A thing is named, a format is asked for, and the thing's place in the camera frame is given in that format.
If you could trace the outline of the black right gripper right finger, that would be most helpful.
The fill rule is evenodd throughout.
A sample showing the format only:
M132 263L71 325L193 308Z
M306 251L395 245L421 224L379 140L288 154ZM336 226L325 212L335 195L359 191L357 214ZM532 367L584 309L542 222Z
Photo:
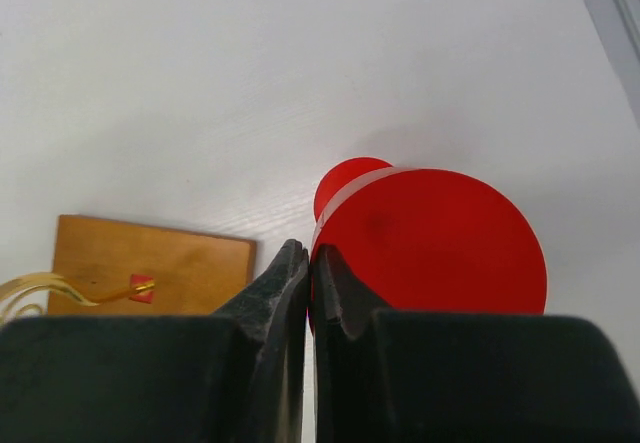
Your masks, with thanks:
M331 245L312 269L318 441L638 440L638 397L594 324L397 310Z

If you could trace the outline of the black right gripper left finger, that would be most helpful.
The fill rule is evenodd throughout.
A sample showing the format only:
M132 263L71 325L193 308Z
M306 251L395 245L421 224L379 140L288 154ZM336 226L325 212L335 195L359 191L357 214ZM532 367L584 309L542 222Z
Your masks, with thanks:
M1 332L1 438L297 442L308 297L288 240L207 316L18 319Z

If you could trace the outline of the red plastic wine glass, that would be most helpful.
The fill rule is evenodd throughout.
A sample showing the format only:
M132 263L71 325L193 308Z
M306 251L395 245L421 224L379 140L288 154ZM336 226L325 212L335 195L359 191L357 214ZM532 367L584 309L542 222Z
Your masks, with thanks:
M541 315L548 276L525 215L463 173L345 160L320 180L311 260L335 247L354 276L391 307Z

